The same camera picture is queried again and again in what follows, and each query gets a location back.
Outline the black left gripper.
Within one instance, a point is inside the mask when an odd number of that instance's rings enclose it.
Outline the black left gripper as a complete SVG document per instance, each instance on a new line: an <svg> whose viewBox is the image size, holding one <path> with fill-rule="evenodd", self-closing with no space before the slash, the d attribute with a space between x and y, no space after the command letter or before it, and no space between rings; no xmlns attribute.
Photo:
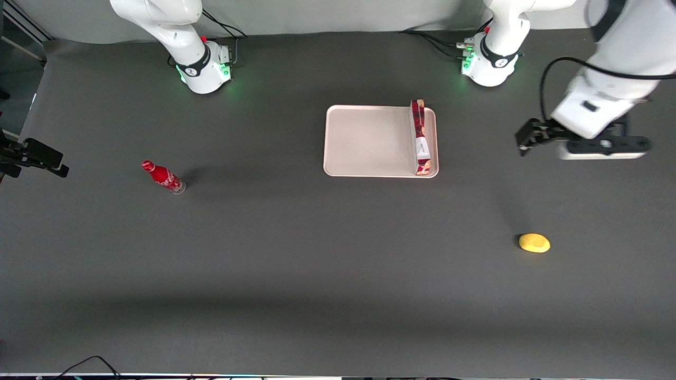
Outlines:
<svg viewBox="0 0 676 380"><path fill-rule="evenodd" d="M533 148L534 142L548 144L555 140L573 140L573 132L556 120L541 120L531 118L524 123L524 133L518 133L518 149L521 157L526 156Z"/></svg>

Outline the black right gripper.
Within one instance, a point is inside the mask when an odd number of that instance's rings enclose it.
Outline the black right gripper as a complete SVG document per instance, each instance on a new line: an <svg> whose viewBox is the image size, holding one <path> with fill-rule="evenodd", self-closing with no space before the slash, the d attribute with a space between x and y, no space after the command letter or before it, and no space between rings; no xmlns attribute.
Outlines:
<svg viewBox="0 0 676 380"><path fill-rule="evenodd" d="M43 144L39 140L27 138L24 142L7 137L1 132L1 173L3 176L19 177L20 162L23 157L48 167L48 171L60 178L66 178L70 168L61 165L63 153Z"/></svg>

